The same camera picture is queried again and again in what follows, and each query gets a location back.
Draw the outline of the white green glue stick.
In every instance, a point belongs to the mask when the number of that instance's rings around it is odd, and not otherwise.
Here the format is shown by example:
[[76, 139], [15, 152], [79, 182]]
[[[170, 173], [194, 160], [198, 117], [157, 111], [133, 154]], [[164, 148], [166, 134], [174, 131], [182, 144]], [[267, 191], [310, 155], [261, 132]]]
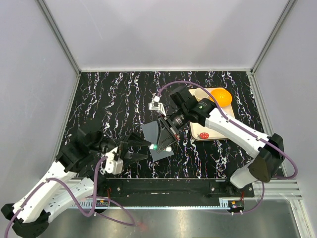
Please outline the white green glue stick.
[[163, 148], [163, 147], [159, 147], [157, 144], [151, 144], [149, 146], [149, 149], [150, 150], [155, 150], [155, 151], [158, 151], [158, 152], [161, 152], [161, 151], [163, 151], [163, 152], [171, 152], [172, 151], [172, 148], [170, 146]]

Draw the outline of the orange bowl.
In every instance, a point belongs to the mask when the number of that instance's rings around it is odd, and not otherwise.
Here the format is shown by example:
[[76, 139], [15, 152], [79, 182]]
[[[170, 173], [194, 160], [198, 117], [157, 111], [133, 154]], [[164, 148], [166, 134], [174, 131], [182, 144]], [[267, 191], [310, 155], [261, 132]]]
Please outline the orange bowl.
[[213, 101], [213, 99], [216, 99], [220, 107], [227, 107], [232, 102], [232, 95], [223, 88], [213, 89], [211, 95], [212, 98], [210, 98], [210, 100]]

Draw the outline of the grey paper envelope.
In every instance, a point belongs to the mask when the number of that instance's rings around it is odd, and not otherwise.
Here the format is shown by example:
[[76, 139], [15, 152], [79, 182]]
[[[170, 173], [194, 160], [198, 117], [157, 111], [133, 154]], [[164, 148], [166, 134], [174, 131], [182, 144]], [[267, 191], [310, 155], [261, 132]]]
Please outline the grey paper envelope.
[[[141, 130], [143, 132], [144, 138], [152, 143], [157, 145], [157, 140], [158, 140], [158, 134], [159, 134], [159, 129], [158, 129], [158, 123], [156, 121], [141, 125]], [[152, 157], [153, 162], [157, 162], [161, 159], [167, 158], [169, 156], [173, 156], [174, 152], [172, 151], [172, 148], [169, 147], [169, 151], [161, 151], [158, 152], [157, 150], [153, 149], [153, 146], [149, 147], [150, 154]]]

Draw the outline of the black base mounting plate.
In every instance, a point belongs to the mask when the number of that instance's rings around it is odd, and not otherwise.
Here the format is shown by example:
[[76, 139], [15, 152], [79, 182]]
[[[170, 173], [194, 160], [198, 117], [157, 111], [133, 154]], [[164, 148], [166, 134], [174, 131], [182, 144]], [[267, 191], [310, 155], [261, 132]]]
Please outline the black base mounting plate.
[[220, 198], [253, 198], [253, 186], [235, 188], [223, 179], [106, 178], [97, 195], [126, 207], [218, 206]]

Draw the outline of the cream yellow cup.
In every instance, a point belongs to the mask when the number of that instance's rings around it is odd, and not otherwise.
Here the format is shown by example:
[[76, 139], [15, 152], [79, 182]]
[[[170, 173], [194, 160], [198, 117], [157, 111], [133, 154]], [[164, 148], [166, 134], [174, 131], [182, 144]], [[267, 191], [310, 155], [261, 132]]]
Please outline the cream yellow cup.
[[205, 99], [205, 98], [209, 98], [209, 95], [201, 88], [197, 88], [195, 89], [194, 91], [194, 97], [196, 98], [197, 101], [200, 101], [202, 99]]

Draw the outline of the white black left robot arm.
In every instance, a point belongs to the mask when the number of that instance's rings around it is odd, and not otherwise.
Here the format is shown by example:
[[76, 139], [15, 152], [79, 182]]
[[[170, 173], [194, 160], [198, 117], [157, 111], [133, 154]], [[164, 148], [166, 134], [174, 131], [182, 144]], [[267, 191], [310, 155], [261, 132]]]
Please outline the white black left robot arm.
[[[61, 148], [40, 181], [19, 201], [1, 208], [3, 216], [9, 220], [4, 237], [14, 230], [22, 238], [37, 238], [50, 222], [73, 204], [85, 217], [95, 216], [98, 196], [107, 190], [107, 184], [98, 179], [102, 163], [106, 164], [106, 173], [117, 175], [125, 164], [146, 158], [143, 154], [130, 153], [130, 147], [150, 145], [134, 132], [115, 141], [105, 137], [100, 129], [79, 128], [76, 136]], [[95, 152], [104, 156], [97, 162], [93, 176], [86, 176], [72, 188], [67, 186], [68, 181], [93, 161]]]

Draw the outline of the strawberry pattern tray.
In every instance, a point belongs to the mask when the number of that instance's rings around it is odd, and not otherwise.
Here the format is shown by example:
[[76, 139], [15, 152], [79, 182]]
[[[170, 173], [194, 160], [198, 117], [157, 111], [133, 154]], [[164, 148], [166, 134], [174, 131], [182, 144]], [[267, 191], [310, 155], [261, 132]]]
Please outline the strawberry pattern tray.
[[[213, 89], [216, 88], [205, 88], [208, 92], [211, 92]], [[221, 107], [223, 112], [227, 117], [235, 118], [234, 111], [232, 108], [232, 102], [227, 107]], [[193, 123], [189, 122], [189, 128], [191, 137], [193, 140], [196, 141], [212, 141], [212, 140], [227, 140], [228, 138], [221, 134], [221, 124], [224, 122], [224, 118], [222, 117], [222, 114], [218, 111], [217, 108], [215, 108], [212, 111], [211, 117], [207, 118], [206, 126], [202, 126], [199, 123]]]

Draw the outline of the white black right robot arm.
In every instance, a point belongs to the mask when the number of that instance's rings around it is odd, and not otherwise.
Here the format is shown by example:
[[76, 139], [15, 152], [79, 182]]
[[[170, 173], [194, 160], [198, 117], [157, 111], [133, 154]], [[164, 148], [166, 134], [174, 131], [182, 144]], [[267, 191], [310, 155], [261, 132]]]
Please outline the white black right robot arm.
[[157, 120], [157, 152], [176, 143], [179, 140], [179, 131], [186, 123], [198, 123], [224, 135], [252, 157], [251, 162], [234, 171], [225, 184], [225, 191], [229, 196], [237, 196], [250, 183], [270, 182], [284, 161], [283, 139], [280, 135], [268, 136], [251, 129], [210, 99], [197, 100], [185, 87], [176, 88], [170, 97], [177, 108], [170, 116], [166, 115], [159, 96], [155, 96], [148, 104], [150, 110], [158, 111], [161, 115]]

